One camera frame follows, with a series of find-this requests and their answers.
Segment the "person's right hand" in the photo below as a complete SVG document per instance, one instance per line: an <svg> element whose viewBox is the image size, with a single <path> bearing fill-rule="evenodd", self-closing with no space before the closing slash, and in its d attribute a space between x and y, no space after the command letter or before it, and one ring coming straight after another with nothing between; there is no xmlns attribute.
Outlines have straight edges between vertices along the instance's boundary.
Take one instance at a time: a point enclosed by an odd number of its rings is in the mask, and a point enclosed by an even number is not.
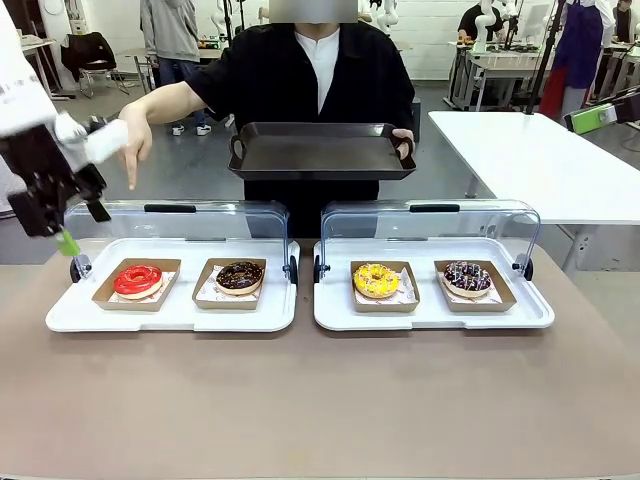
<svg viewBox="0 0 640 480"><path fill-rule="evenodd" d="M152 133L147 119L147 109L142 99L126 105L118 116L127 127L128 140L119 151L126 168L128 186L134 190L137 184L138 164L147 159L152 146Z"/></svg>

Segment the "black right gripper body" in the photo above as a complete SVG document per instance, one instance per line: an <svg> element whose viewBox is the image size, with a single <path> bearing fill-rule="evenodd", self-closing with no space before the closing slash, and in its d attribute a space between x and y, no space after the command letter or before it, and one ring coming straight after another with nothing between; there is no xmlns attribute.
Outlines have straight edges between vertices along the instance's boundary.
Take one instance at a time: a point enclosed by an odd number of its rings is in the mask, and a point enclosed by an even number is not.
<svg viewBox="0 0 640 480"><path fill-rule="evenodd" d="M640 120L640 92L635 90L615 100L617 123L633 123Z"/></svg>

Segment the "person's left hand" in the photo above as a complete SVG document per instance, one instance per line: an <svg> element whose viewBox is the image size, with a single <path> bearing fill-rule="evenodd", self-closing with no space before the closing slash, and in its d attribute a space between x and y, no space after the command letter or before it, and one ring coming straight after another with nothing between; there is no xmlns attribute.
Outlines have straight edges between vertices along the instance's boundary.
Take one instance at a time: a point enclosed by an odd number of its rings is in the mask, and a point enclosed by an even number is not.
<svg viewBox="0 0 640 480"><path fill-rule="evenodd" d="M400 159L413 154L415 148L414 135L411 130L396 128L392 130L393 142Z"/></svg>

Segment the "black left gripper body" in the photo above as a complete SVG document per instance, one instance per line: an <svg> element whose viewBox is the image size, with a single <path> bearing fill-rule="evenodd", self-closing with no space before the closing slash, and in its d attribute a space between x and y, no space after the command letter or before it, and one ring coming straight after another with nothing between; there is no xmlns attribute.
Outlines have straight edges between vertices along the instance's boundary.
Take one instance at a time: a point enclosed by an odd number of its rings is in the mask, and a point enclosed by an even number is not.
<svg viewBox="0 0 640 480"><path fill-rule="evenodd" d="M69 200L100 199L107 184L91 163L75 167L44 125L3 138L1 155L25 187L8 195L8 202L29 237L51 237L64 229Z"/></svg>

